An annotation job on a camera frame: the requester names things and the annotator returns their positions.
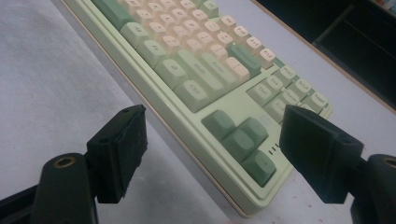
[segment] black object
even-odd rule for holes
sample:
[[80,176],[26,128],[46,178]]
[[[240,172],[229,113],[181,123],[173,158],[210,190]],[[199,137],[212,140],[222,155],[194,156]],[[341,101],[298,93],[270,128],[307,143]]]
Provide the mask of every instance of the black object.
[[98,223],[94,198],[118,203],[147,149],[145,110],[121,110],[88,142],[85,155],[48,161],[37,186],[0,202],[0,223]]
[[324,203],[355,201],[355,224],[396,223],[396,158],[361,158],[363,143],[318,114],[287,105],[280,148]]

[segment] screw hole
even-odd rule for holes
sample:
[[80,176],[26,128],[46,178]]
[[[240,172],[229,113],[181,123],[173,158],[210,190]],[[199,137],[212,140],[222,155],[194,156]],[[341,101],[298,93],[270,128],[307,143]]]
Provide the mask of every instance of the screw hole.
[[388,165],[391,166],[393,168],[396,168],[396,160],[391,159],[391,158],[385,158],[384,162]]
[[61,168],[72,165],[73,163],[75,163],[75,161],[76,161],[76,158],[74,158],[74,157],[64,157],[64,158],[60,158],[55,163],[53,163],[53,166],[55,168],[61,169]]

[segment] white keycap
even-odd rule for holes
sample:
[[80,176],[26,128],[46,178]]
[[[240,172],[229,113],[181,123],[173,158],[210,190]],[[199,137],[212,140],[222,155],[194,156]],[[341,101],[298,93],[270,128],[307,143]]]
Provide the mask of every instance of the white keycap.
[[158,3],[154,3],[154,2],[150,2],[146,5],[145,9],[151,13],[151,15],[153,17],[156,17],[160,14],[163,14],[165,12],[165,10],[163,9],[163,7],[158,4]]
[[166,35],[166,28],[156,21],[148,24],[147,31],[157,41]]
[[297,81],[293,82],[288,89],[294,91],[303,99],[312,90],[312,86],[307,80],[299,78]]
[[174,26],[170,31],[171,35],[174,36],[180,43],[184,42],[190,37],[189,32],[181,26]]
[[292,90],[283,91],[279,97],[280,97],[279,99],[284,101],[285,104],[287,105],[297,105],[297,103],[300,102],[300,97],[298,97],[298,95],[294,93]]
[[198,41],[202,44],[204,49],[211,47],[215,43],[213,37],[208,32],[205,31],[198,33],[196,37]]
[[263,83],[259,83],[247,92],[260,106],[267,104],[273,97],[271,90]]
[[285,113],[286,104],[279,99],[275,99],[264,107],[264,110],[276,121],[280,122]]
[[265,79],[265,82],[267,82],[268,87],[275,93],[280,92],[283,88],[283,82],[274,75],[271,75]]
[[183,45],[183,49],[188,50],[194,56],[199,56],[204,52],[204,47],[202,44],[196,39],[188,39],[186,43]]
[[221,62],[224,62],[228,58],[227,49],[220,44],[212,45],[209,52],[213,53],[213,55],[215,55],[215,57]]
[[189,32],[190,36],[198,34],[201,30],[201,27],[196,21],[193,20],[186,20],[181,23],[181,26],[184,27],[187,32]]
[[186,20],[189,15],[186,11],[181,8],[175,8],[171,11],[171,15],[174,17],[177,24],[180,24],[182,21]]
[[163,6],[165,12],[169,12],[176,8],[176,3],[173,0],[161,0],[159,3]]
[[229,32],[229,34],[233,37],[233,41],[236,44],[245,43],[250,37],[248,30],[243,26],[236,26]]
[[137,23],[140,23],[143,27],[148,25],[153,21],[154,17],[148,11],[144,9],[138,9],[136,13],[133,15],[134,19]]
[[297,73],[290,66],[284,65],[279,70],[277,70],[274,75],[283,82],[284,87],[287,87],[294,80]]
[[321,93],[315,92],[311,96],[305,97],[302,103],[311,106],[311,108],[315,112],[319,113],[322,110],[323,106],[325,106],[328,103],[328,100]]
[[200,26],[204,26],[205,22],[208,20],[206,13],[204,13],[201,9],[195,9],[191,15],[192,19],[198,22]]
[[187,13],[191,13],[196,9],[195,4],[190,0],[181,0],[180,7]]
[[204,27],[211,34],[217,34],[220,31],[219,25],[213,21],[206,21]]
[[262,42],[255,36],[251,36],[246,41],[246,47],[250,50],[251,54],[256,55],[262,50]]
[[236,27],[236,20],[231,16],[223,16],[218,21],[218,24],[222,31],[229,32]]
[[217,35],[217,41],[220,45],[227,49],[233,43],[233,38],[225,32],[220,32]]
[[175,19],[169,14],[161,14],[158,17],[158,22],[162,24],[167,30],[176,25]]
[[270,49],[262,49],[258,56],[262,61],[263,69],[270,68],[274,64],[274,60],[276,58],[276,55]]
[[230,71],[233,72],[233,75],[236,77],[236,80],[239,85],[245,83],[249,79],[248,69],[242,65],[238,60],[234,57],[227,58],[225,60],[225,65]]
[[168,56],[172,56],[174,53],[178,52],[181,48],[180,42],[178,42],[178,40],[171,35],[165,35],[163,38],[161,38],[159,42],[165,49]]

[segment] keyboard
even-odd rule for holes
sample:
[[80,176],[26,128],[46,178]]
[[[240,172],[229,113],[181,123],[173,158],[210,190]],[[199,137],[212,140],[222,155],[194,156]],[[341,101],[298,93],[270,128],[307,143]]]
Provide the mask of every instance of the keyboard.
[[285,105],[328,118],[328,99],[212,0],[64,0],[126,81],[244,217],[292,169]]

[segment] white surface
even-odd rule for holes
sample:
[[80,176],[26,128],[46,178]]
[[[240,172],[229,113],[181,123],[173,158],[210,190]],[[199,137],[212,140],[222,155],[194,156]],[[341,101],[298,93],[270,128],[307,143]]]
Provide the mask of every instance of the white surface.
[[[395,115],[248,0],[218,0],[331,101],[330,121],[395,155]],[[141,104],[60,0],[0,3],[0,200],[38,183],[42,165],[85,144],[124,107]],[[293,172],[271,205],[240,217],[148,112],[148,151],[120,204],[98,204],[100,223],[351,223]]]

